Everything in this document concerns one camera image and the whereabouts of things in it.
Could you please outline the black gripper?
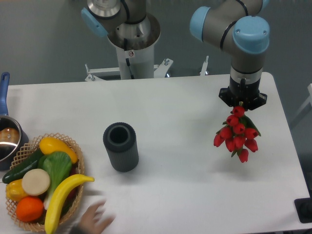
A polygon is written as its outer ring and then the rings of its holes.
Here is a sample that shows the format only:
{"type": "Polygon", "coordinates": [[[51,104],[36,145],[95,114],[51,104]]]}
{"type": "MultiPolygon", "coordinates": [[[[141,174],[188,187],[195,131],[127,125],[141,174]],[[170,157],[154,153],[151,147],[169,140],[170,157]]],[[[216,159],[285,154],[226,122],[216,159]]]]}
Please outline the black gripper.
{"type": "Polygon", "coordinates": [[[257,109],[267,102],[267,95],[259,90],[260,80],[248,84],[245,79],[236,82],[230,77],[227,88],[221,88],[219,98],[229,107],[242,106],[244,109],[257,109]]]}

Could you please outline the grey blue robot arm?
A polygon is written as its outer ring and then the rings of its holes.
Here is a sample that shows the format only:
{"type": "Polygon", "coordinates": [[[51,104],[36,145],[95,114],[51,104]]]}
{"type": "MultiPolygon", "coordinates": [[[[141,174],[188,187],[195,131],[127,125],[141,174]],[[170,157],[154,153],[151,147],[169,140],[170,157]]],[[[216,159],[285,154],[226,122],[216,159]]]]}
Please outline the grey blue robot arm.
{"type": "MultiPolygon", "coordinates": [[[[267,101],[259,84],[270,43],[269,24],[258,16],[265,0],[227,0],[218,8],[198,8],[190,33],[231,56],[230,83],[219,97],[231,107],[254,110],[267,101]]],[[[160,37],[158,20],[144,0],[89,0],[81,10],[88,28],[107,37],[116,48],[122,79],[154,78],[154,46],[160,37]]]]}

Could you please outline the blurred human hand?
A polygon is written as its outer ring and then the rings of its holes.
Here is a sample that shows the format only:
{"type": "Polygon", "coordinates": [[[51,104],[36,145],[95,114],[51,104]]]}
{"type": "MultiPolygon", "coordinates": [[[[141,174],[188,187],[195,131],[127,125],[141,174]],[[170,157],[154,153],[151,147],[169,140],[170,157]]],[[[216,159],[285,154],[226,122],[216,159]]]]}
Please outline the blurred human hand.
{"type": "Polygon", "coordinates": [[[103,233],[115,220],[114,215],[105,216],[106,201],[99,201],[88,207],[82,215],[77,227],[85,234],[101,234],[103,233]]]}

